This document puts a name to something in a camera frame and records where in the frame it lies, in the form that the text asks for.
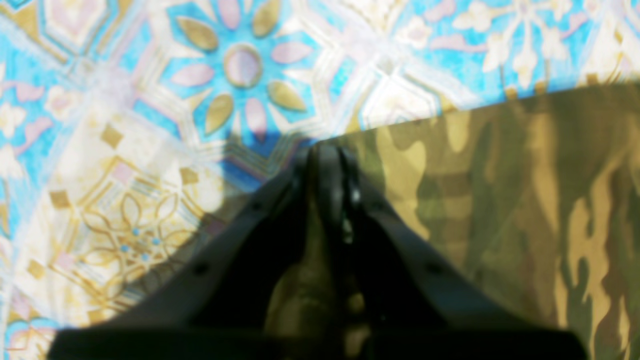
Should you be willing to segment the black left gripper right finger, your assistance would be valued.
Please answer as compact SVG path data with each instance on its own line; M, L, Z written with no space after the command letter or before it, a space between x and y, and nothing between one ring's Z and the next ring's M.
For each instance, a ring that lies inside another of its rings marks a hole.
M320 214L365 303L359 359L585 359L573 332L526 321L466 280L340 146L320 146Z

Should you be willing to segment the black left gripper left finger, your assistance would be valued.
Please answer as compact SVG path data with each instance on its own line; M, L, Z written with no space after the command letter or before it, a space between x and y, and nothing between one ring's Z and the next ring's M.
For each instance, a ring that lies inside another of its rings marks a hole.
M263 326L275 285L302 257L311 151L266 182L215 239L140 303L57 333L52 360L279 360Z

